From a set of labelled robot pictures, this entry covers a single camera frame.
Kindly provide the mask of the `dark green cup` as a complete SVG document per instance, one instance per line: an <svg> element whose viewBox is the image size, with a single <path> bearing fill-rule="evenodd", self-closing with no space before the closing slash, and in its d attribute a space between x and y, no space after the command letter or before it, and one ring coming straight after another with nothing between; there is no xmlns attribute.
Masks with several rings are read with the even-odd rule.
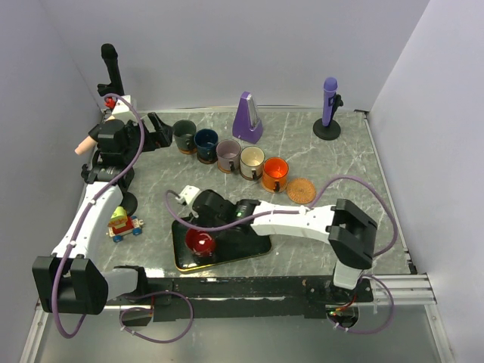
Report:
<svg viewBox="0 0 484 363"><path fill-rule="evenodd" d="M192 121L186 119L179 120L172 126L172 130L178 149L190 150L197 147L194 143L197 126Z"/></svg>

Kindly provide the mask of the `red cup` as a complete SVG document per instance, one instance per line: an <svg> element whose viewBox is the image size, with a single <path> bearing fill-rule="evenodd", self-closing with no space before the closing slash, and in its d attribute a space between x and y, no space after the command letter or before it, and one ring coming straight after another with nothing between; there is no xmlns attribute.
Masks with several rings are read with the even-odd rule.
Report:
<svg viewBox="0 0 484 363"><path fill-rule="evenodd" d="M208 257L215 252L216 240L208 232L191 228L185 235L185 245L195 256Z"/></svg>

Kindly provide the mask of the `dark blue cup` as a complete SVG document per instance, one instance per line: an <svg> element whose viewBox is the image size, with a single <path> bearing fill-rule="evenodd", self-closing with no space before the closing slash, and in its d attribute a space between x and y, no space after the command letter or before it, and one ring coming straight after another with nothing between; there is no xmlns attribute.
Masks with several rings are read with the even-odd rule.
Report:
<svg viewBox="0 0 484 363"><path fill-rule="evenodd" d="M197 156L205 160L217 159L216 147L219 142L218 134L212 129L201 129L194 136L197 146Z"/></svg>

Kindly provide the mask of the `dark walnut coaster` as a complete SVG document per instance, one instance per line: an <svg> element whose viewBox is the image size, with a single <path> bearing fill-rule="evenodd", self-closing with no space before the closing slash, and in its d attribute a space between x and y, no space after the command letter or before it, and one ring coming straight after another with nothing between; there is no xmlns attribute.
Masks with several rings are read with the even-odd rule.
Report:
<svg viewBox="0 0 484 363"><path fill-rule="evenodd" d="M216 158L215 158L215 159L213 159L213 160L205 160L205 159L200 158L200 157L198 157L198 156L197 156L197 159L198 159L198 161L199 161L199 162L201 162L201 163L203 163L203 164L206 164L206 165L209 165L209 164L214 164L214 163L216 163L216 162L217 162L217 159L216 159Z"/></svg>
<svg viewBox="0 0 484 363"><path fill-rule="evenodd" d="M255 181L258 181L261 179L262 177L262 174L251 174L251 175L244 175L244 174L241 174L241 176L243 178L245 178L246 180L249 180L249 181L252 181L252 182L255 182Z"/></svg>

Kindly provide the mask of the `lilac cup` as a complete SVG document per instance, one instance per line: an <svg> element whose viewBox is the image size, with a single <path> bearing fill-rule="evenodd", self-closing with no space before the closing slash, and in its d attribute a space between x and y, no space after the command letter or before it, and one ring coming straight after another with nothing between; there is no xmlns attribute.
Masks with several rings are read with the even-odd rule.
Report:
<svg viewBox="0 0 484 363"><path fill-rule="evenodd" d="M220 141L216 147L217 165L220 168L238 171L240 168L241 146L235 140Z"/></svg>

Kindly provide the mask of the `woven rattan coaster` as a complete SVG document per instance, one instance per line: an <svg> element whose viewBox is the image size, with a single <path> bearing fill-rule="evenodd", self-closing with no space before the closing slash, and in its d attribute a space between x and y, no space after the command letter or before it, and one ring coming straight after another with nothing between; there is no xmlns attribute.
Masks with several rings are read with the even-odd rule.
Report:
<svg viewBox="0 0 484 363"><path fill-rule="evenodd" d="M316 196L315 186L307 178L295 178L286 187L287 196L295 203L311 203Z"/></svg>
<svg viewBox="0 0 484 363"><path fill-rule="evenodd" d="M266 186L265 186L263 183L260 183L260 184L261 184L261 186L262 186L262 188L263 188L264 190L266 190L267 192L272 193L272 194L279 194L279 193L282 193L282 192L283 192L283 191L285 191L285 190L286 190L286 188L287 188L287 184L283 185L282 187L279 187L279 189L277 189L277 190L275 190L275 189L271 189L271 188L268 188L268 187L266 187Z"/></svg>

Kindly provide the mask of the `cream cup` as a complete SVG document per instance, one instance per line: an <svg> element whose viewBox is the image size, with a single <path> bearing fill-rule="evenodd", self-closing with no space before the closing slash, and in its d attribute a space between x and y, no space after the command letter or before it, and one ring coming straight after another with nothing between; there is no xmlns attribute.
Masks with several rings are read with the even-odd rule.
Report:
<svg viewBox="0 0 484 363"><path fill-rule="evenodd" d="M257 146L245 147L240 153L240 174L262 174L265 162L264 151Z"/></svg>

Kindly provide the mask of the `orange cup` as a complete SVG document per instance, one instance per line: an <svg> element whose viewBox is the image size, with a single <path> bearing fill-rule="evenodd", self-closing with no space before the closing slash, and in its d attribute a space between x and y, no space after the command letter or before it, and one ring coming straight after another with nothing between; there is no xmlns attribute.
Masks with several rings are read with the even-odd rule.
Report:
<svg viewBox="0 0 484 363"><path fill-rule="evenodd" d="M289 166L280 157L271 157L264 162L262 171L262 183L271 189L279 189L287 184Z"/></svg>

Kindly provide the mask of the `woven rattan coaster front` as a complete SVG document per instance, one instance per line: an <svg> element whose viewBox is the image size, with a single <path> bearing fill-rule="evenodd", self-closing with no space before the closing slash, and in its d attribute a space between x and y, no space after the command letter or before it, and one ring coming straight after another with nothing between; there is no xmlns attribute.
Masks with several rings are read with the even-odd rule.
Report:
<svg viewBox="0 0 484 363"><path fill-rule="evenodd" d="M295 178L286 187L287 196L295 203L311 203L316 196L315 186L307 178Z"/></svg>

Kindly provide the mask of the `black arm base beam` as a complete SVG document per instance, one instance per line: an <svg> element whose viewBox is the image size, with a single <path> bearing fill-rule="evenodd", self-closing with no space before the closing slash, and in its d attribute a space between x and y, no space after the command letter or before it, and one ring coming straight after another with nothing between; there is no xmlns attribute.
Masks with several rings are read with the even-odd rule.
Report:
<svg viewBox="0 0 484 363"><path fill-rule="evenodd" d="M327 317L326 310L351 303L371 303L371 283L354 290L335 287L330 276L150 278L147 291L186 296L195 318Z"/></svg>

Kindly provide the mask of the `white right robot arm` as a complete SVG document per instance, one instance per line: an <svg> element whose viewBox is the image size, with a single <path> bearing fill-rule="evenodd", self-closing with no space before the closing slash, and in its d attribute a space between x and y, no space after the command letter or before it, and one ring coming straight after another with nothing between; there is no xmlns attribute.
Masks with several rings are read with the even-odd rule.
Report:
<svg viewBox="0 0 484 363"><path fill-rule="evenodd" d="M301 237L329 244L337 257L330 292L347 301L357 290L362 272L373 264L377 223L352 201L310 209L282 206L261 200L236 203L212 190L189 197L196 226L209 228L217 247L236 247L244 252L273 235Z"/></svg>

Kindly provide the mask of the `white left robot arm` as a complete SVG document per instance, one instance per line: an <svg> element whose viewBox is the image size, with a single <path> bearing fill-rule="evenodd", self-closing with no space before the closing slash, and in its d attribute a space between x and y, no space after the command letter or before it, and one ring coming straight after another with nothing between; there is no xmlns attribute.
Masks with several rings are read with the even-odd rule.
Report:
<svg viewBox="0 0 484 363"><path fill-rule="evenodd" d="M77 213L61 242L49 256L39 256L33 263L33 277L42 308L51 312L57 301L59 313L97 315L107 301L124 296L139 304L149 295L144 268L121 265L102 272L96 265L98 246L108 230L108 222L118 206L132 215L138 206L128 188L135 172L129 165L137 151L154 151L172 143L172 128L155 112L147 115L154 130L110 119L95 126L90 136L98 140L98 149L90 164L82 167L86 183L81 207L90 210L85 218Z"/></svg>

